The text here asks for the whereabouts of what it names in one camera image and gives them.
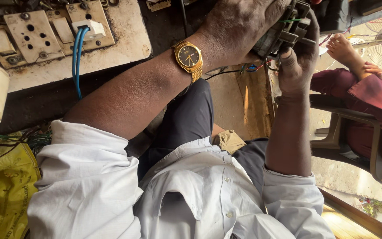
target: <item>child's foot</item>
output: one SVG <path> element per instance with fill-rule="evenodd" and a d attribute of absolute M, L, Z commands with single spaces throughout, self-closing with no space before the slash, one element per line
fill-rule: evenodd
<path fill-rule="evenodd" d="M 339 33 L 332 37 L 330 41 L 328 41 L 326 48 L 332 58 L 347 66 L 354 74 L 359 76 L 365 72 L 363 68 L 365 61 L 354 50 L 350 41 L 347 40 L 343 34 Z"/>

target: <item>yellow sack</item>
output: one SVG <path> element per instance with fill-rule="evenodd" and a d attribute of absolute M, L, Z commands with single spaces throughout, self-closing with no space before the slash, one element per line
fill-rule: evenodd
<path fill-rule="evenodd" d="M 21 136 L 17 132 L 12 136 Z M 13 142 L 0 140 L 3 144 Z M 12 149 L 1 147 L 0 155 Z M 33 184 L 40 179 L 36 159 L 27 144 L 19 144 L 0 158 L 0 239 L 22 239 L 28 230 L 26 210 Z"/>

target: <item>dark trousers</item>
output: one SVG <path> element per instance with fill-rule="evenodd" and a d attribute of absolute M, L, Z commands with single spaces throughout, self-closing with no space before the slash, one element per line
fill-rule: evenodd
<path fill-rule="evenodd" d="M 180 145 L 211 136 L 213 115 L 210 85 L 204 79 L 199 79 L 191 85 L 185 95 L 174 100 L 167 107 L 159 133 L 147 151 L 139 158 L 138 180 L 141 180 L 159 160 Z M 267 143 L 267 138 L 246 141 L 247 145 L 233 154 L 260 193 Z"/>

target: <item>blue cable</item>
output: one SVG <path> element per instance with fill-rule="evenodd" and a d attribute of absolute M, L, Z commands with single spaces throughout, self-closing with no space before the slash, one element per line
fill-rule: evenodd
<path fill-rule="evenodd" d="M 83 29 L 78 29 L 78 33 L 75 38 L 75 44 L 73 45 L 73 55 L 72 55 L 72 76 L 73 76 L 73 82 L 75 83 L 76 86 L 76 56 L 77 56 L 77 50 L 78 50 L 78 43 L 79 43 L 79 38 L 81 36 Z"/>
<path fill-rule="evenodd" d="M 78 97 L 79 97 L 79 100 L 82 100 L 82 93 L 81 93 L 81 89 L 79 88 L 79 66 L 80 66 L 80 63 L 81 63 L 81 55 L 82 55 L 82 44 L 84 42 L 84 37 L 85 37 L 85 34 L 89 31 L 89 27 L 87 28 L 84 28 L 80 34 L 80 39 L 79 39 L 79 45 L 77 46 L 78 47 L 78 55 L 77 55 L 77 62 L 76 62 L 76 81 L 75 81 L 75 84 L 76 84 L 76 90 L 78 92 Z"/>

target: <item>black watch dial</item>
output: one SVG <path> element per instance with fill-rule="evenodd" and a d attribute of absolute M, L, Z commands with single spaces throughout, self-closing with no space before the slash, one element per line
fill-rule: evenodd
<path fill-rule="evenodd" d="M 197 50 L 192 46 L 184 46 L 178 52 L 179 61 L 186 66 L 197 64 L 200 56 Z"/>

